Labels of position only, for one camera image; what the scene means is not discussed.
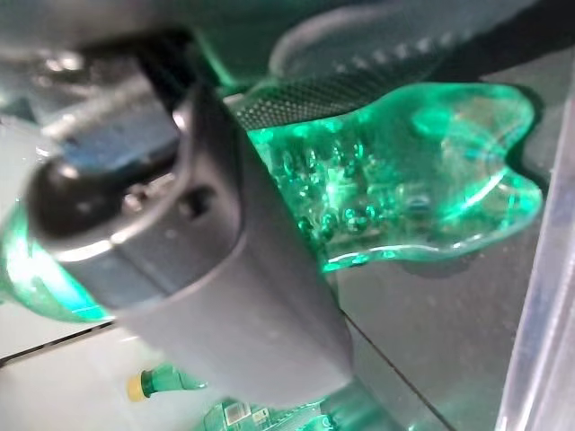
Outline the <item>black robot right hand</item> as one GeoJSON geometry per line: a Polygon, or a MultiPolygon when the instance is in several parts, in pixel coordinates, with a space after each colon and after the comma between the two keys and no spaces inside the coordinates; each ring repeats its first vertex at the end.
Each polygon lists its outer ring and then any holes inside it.
{"type": "Polygon", "coordinates": [[[4,1],[1,63],[57,120],[1,233],[11,289],[112,312],[230,394],[287,407],[351,376],[330,289],[205,71],[233,86],[318,78],[374,49],[446,51],[528,1],[4,1]]]}

